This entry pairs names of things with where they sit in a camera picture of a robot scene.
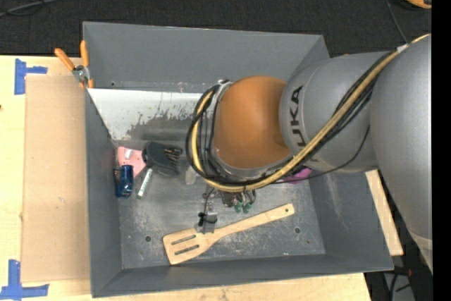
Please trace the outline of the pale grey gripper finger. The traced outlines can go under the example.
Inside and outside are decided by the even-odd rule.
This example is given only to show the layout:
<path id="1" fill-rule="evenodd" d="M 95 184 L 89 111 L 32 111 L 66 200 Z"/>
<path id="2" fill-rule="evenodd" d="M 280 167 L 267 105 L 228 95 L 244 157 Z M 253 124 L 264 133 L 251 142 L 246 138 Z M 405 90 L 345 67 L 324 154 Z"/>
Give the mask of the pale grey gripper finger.
<path id="1" fill-rule="evenodd" d="M 218 220 L 218 213 L 216 211 L 205 211 L 202 213 L 202 232 L 213 233 Z"/>

